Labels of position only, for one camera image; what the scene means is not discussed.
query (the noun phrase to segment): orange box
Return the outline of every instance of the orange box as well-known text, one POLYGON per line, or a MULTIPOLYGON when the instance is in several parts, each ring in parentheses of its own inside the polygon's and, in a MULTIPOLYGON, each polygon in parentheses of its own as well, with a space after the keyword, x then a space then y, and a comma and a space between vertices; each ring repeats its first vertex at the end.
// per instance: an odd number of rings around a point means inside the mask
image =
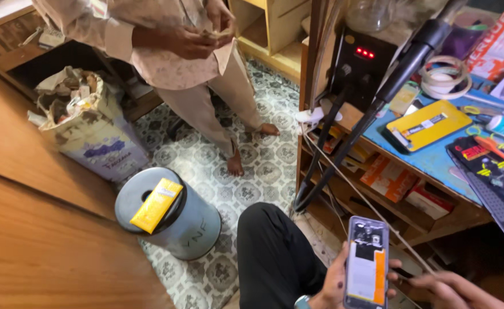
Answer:
POLYGON ((384 156, 379 156, 360 180, 386 198, 398 202, 418 177, 384 156))

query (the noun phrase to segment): black trousers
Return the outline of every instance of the black trousers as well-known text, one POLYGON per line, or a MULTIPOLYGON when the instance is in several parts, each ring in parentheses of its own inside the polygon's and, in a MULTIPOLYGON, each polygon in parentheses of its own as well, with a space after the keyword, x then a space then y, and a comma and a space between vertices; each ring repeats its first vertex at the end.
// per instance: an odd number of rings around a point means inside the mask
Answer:
POLYGON ((275 205, 256 203, 243 211, 236 249, 241 309, 292 309, 301 295, 323 286, 326 267, 275 205))

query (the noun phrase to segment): smartphone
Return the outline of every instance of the smartphone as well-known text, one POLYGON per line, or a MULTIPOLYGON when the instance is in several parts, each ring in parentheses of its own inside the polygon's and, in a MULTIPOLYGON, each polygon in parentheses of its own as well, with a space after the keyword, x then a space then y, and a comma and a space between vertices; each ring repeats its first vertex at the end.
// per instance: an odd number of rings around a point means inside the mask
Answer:
POLYGON ((349 221, 348 242, 344 307, 387 309, 387 224, 354 215, 349 221))

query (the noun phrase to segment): person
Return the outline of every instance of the person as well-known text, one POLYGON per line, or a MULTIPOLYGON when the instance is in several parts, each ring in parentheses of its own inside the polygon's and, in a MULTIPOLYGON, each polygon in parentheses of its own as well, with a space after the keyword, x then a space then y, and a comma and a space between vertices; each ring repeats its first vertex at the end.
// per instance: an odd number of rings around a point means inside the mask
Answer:
MULTIPOLYGON (((241 309, 294 308, 310 295, 311 309, 342 309, 347 242, 326 268, 301 230, 278 207, 256 203, 242 212, 237 227, 241 309)), ((402 266, 389 260, 390 268, 402 266)), ((388 272, 388 280, 398 279, 388 272)), ((409 280, 433 294, 435 309, 504 309, 504 303, 457 274, 437 272, 409 280)), ((387 290, 387 298, 396 296, 387 290)))
POLYGON ((178 116, 222 150, 228 172, 242 176, 236 142, 216 119, 208 87, 241 118, 246 130, 280 132, 263 123, 257 111, 233 39, 235 17, 223 0, 108 3, 101 18, 94 16, 89 0, 33 0, 49 26, 135 66, 178 116))

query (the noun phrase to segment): glass jar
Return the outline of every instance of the glass jar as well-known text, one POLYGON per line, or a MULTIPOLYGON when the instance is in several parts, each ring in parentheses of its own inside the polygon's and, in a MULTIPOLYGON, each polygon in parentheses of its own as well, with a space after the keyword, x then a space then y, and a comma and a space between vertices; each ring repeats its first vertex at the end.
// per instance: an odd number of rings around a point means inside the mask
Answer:
POLYGON ((349 0, 345 23, 357 32, 382 31, 393 21, 394 10, 394 0, 349 0))

